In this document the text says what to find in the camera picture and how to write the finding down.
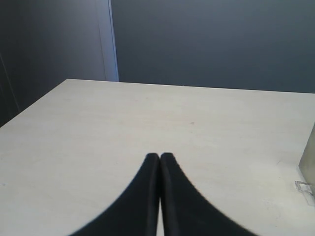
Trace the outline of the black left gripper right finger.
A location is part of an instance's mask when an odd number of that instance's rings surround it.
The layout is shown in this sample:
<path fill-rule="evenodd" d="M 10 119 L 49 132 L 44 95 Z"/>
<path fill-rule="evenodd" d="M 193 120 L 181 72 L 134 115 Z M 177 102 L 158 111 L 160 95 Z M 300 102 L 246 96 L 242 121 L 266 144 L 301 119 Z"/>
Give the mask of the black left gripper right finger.
<path fill-rule="evenodd" d="M 160 157 L 161 208 L 166 236 L 253 236 L 217 210 L 186 177 L 172 153 Z"/>

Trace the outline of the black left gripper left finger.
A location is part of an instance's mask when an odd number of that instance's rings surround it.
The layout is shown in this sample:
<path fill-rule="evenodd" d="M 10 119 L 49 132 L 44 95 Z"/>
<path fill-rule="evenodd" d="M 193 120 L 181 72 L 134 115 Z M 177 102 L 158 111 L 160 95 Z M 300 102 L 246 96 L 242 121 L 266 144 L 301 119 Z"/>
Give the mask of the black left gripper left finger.
<path fill-rule="evenodd" d="M 160 198 L 160 159 L 148 153 L 124 192 L 74 236 L 155 236 Z"/>

